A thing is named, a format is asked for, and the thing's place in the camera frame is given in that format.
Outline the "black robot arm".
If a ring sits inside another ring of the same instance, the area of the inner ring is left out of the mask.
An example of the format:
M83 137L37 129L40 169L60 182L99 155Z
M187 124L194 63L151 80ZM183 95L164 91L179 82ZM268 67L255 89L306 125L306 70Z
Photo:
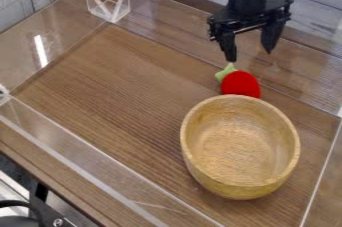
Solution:
M208 18L210 40L219 43L226 60L236 61L235 36L260 30L260 44L267 53L274 50L283 28L291 19L294 0L228 0Z

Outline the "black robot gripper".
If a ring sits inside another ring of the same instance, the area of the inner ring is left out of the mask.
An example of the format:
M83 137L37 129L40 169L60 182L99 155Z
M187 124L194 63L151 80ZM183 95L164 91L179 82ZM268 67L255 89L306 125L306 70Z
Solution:
M235 34L254 29L262 30L260 44L271 53L290 20L292 3L294 0L228 0L208 17L210 39L219 42L228 62L236 61Z

